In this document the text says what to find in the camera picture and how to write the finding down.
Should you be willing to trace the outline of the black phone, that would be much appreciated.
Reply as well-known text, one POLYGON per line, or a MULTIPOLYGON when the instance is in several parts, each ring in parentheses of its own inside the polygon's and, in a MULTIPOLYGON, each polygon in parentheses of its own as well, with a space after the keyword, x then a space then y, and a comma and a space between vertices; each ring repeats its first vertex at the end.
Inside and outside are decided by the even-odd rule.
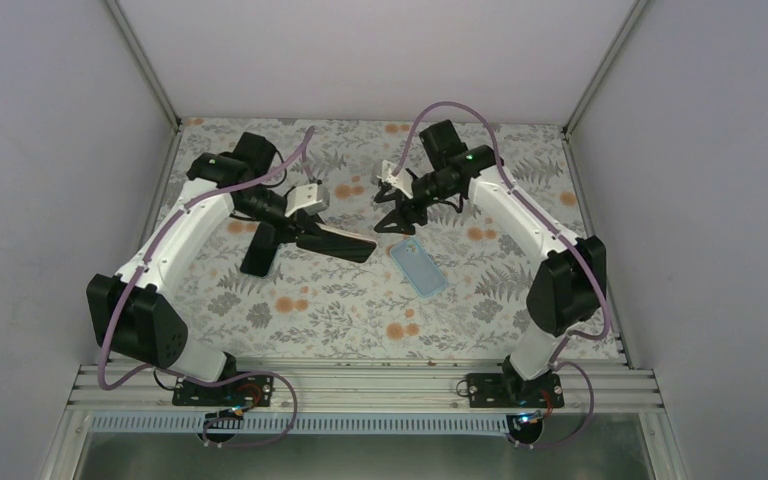
POLYGON ((361 236, 349 231, 332 228, 327 225, 323 225, 326 232, 332 233, 338 244, 335 248, 331 249, 303 249, 313 253, 326 255, 329 257, 354 262, 365 263, 373 252, 377 248, 377 243, 374 239, 361 236))
POLYGON ((284 229, 268 223, 259 224, 243 257, 240 271, 258 278, 266 277, 272 268, 279 246, 284 242, 284 237, 284 229))

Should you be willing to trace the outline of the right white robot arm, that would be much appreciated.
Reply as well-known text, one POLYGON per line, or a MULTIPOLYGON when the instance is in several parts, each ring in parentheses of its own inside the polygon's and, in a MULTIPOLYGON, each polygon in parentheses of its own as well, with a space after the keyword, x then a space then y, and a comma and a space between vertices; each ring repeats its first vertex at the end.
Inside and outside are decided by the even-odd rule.
POLYGON ((449 120, 424 129, 420 140, 431 172, 416 176, 390 161, 375 168, 375 200, 393 208, 374 229, 412 235, 427 224, 431 206, 455 197, 492 216, 524 253, 538 260, 526 296, 533 324, 506 358, 510 374, 501 382, 504 399, 525 407, 538 397, 538 377, 553 369, 569 339, 587 335, 578 324, 605 305, 606 247, 595 235, 576 235, 539 206, 515 182, 497 143, 469 148, 449 120))

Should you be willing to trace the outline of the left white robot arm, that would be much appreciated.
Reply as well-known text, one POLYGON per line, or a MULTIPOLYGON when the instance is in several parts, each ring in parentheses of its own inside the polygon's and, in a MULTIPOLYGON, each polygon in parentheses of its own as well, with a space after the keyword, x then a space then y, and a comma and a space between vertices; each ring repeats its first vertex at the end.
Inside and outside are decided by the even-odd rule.
POLYGON ((86 294, 96 340, 98 385, 110 391, 138 372, 157 368, 198 385, 215 405, 238 391, 232 355, 189 333, 188 322, 170 304, 187 268, 213 231, 243 209, 246 193, 262 193, 264 184, 304 158, 315 130, 308 128, 299 146, 280 163, 274 144, 244 134, 232 152, 203 153, 160 226, 115 274, 95 275, 86 294))

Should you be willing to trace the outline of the light blue phone case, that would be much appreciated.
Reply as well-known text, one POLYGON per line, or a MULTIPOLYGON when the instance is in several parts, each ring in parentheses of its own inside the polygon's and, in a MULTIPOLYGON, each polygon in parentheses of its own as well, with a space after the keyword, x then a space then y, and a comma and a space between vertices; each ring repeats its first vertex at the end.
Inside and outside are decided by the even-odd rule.
POLYGON ((441 269, 414 237, 392 246, 389 256, 419 297, 431 297, 448 286, 441 269))

